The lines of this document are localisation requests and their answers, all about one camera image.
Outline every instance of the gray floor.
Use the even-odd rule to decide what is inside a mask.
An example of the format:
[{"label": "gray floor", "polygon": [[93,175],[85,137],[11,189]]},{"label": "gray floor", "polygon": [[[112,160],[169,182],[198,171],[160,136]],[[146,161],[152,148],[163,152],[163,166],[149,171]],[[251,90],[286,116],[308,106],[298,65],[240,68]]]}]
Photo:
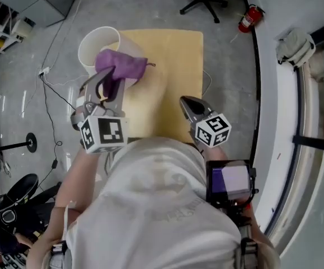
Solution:
[{"label": "gray floor", "polygon": [[[204,34],[204,69],[212,76],[213,83],[204,98],[232,123],[229,141],[223,146],[230,159],[249,157],[256,115],[255,60],[251,34],[238,34],[240,14],[245,10],[242,0],[228,0],[229,7],[215,5],[220,24],[215,24],[204,5],[184,16],[179,9],[191,0],[82,0],[74,24],[61,47],[59,58],[48,75],[48,80],[65,83],[85,75],[77,58],[77,49],[83,37],[100,26],[126,29],[187,29]],[[78,0],[64,21],[52,45],[45,66],[51,66],[61,42],[68,31]],[[36,73],[60,24],[45,29],[35,27],[21,44],[11,46],[0,55],[0,135],[1,145],[22,142],[27,132],[34,132],[38,149],[34,154],[26,148],[4,152],[11,166],[12,177],[0,173],[0,189],[5,192],[18,179],[36,173],[40,180],[47,174],[54,160],[54,141],[51,122],[46,114],[43,86],[36,81]],[[75,101],[83,78],[65,86],[54,88],[63,97]],[[203,88],[209,83],[204,76]],[[25,105],[36,93],[22,117]],[[59,164],[42,187],[47,188],[62,180],[79,148],[79,134],[69,122],[69,106],[47,89],[48,106],[55,123],[55,134],[63,146],[57,147]],[[99,173],[105,176],[102,166]]]}]

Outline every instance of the backpack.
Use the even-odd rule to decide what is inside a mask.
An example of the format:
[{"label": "backpack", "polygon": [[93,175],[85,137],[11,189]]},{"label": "backpack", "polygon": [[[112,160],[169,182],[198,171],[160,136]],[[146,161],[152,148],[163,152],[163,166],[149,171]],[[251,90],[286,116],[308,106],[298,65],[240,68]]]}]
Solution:
[{"label": "backpack", "polygon": [[312,37],[304,30],[295,28],[279,40],[276,57],[279,64],[289,62],[294,68],[298,68],[310,59],[315,50]]}]

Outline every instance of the red fire extinguisher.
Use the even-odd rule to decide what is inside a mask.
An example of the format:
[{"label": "red fire extinguisher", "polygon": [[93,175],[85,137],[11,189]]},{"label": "red fire extinguisher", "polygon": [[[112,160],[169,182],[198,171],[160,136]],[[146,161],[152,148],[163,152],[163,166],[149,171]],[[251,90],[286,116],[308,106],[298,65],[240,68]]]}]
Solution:
[{"label": "red fire extinguisher", "polygon": [[260,7],[250,4],[249,9],[244,14],[244,17],[239,22],[239,30],[243,33],[250,31],[250,27],[256,25],[263,17],[264,10]]}]

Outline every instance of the purple cloth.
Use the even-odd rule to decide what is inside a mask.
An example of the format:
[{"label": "purple cloth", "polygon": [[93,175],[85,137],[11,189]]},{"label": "purple cloth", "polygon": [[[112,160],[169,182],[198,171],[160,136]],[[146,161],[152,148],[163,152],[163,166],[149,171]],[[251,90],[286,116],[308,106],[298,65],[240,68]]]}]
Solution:
[{"label": "purple cloth", "polygon": [[99,52],[95,63],[97,73],[106,68],[115,66],[112,81],[105,81],[103,84],[104,96],[109,96],[114,81],[120,78],[131,78],[137,81],[141,79],[146,66],[149,64],[155,66],[155,64],[148,63],[147,58],[134,58],[130,55],[110,49]]}]

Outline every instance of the black baseboard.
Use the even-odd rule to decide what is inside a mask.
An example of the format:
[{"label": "black baseboard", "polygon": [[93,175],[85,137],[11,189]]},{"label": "black baseboard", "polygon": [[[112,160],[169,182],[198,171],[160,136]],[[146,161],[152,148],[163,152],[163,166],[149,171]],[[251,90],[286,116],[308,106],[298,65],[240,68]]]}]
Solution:
[{"label": "black baseboard", "polygon": [[[245,11],[249,8],[249,3],[247,0],[243,0],[245,4]],[[255,33],[255,28],[251,28],[253,51],[255,56],[255,70],[256,70],[256,101],[257,101],[257,113],[256,113],[256,124],[253,131],[253,138],[251,144],[250,152],[250,164],[253,164],[255,159],[257,138],[259,136],[259,124],[260,124],[260,99],[261,99],[261,72],[260,72],[260,57],[259,57],[259,47],[257,46],[257,38]]]}]

